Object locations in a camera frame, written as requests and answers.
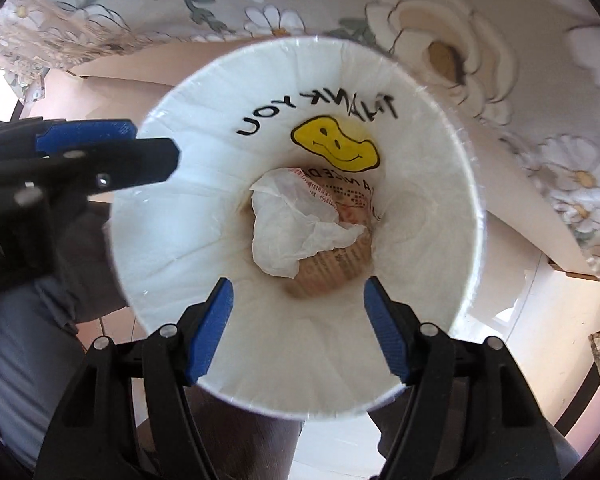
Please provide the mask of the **white plastic bag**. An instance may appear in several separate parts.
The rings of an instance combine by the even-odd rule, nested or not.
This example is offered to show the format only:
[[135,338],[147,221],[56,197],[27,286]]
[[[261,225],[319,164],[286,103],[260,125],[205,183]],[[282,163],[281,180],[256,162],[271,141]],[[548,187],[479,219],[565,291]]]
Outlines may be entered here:
[[268,275],[296,278],[303,261],[370,236],[370,199],[354,186],[331,185],[300,168],[279,168],[250,191],[253,261]]

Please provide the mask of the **white lined trash bin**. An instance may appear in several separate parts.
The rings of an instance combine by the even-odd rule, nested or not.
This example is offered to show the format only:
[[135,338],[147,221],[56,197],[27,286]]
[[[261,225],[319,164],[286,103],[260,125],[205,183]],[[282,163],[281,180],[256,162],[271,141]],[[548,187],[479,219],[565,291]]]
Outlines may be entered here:
[[376,408],[402,386],[367,279],[444,330],[475,297],[486,227],[464,127],[388,56],[326,37],[250,44],[171,90],[138,135],[171,139],[180,161],[114,196],[114,268],[149,331],[230,280],[200,382],[227,402],[295,419]]

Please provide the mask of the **floral bed quilt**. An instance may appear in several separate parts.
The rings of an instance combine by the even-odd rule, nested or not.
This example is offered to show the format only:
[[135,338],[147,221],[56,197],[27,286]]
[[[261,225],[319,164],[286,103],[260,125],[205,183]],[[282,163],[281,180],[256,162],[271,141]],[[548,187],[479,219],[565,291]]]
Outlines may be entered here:
[[496,132],[600,281],[600,0],[6,0],[17,96],[159,44],[327,36],[400,61]]

